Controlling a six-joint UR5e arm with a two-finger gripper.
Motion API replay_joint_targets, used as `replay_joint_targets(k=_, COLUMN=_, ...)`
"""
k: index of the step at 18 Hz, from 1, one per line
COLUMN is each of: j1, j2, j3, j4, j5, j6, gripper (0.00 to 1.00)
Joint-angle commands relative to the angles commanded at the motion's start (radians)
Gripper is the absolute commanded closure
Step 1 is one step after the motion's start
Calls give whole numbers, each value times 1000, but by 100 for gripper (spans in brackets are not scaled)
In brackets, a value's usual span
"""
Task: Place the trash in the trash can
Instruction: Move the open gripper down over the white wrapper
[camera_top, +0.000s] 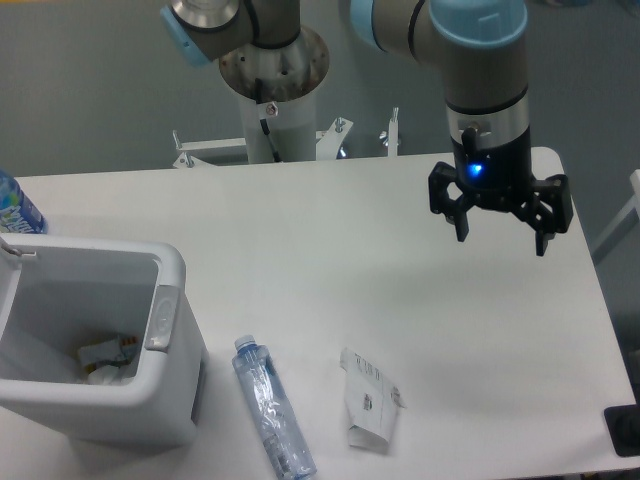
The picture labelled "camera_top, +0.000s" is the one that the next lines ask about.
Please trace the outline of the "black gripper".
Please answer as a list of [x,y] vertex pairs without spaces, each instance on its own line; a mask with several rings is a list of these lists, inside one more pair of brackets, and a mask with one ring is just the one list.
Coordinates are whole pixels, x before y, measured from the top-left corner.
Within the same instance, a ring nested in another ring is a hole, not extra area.
[[[453,147],[456,169],[437,162],[428,188],[431,212],[445,216],[455,227],[458,241],[467,238],[467,212],[475,206],[511,210],[534,230],[537,256],[545,254],[557,234],[568,231],[574,214],[569,178],[565,174],[533,176],[529,128],[509,143],[481,149],[480,133],[469,127]],[[462,193],[453,199],[448,187],[455,183]]]

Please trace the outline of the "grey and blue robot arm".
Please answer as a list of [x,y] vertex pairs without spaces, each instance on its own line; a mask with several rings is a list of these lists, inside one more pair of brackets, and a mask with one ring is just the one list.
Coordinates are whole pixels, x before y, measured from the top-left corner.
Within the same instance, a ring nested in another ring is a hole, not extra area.
[[[351,1],[356,34],[385,53],[441,73],[452,163],[428,178],[429,204],[469,232],[472,208],[506,212],[535,233],[543,255],[569,229],[569,182],[532,171],[525,31],[521,1]],[[217,63],[239,96],[252,163],[317,156],[314,94],[329,70],[324,40],[301,21],[296,1],[170,1],[161,19],[194,65]]]

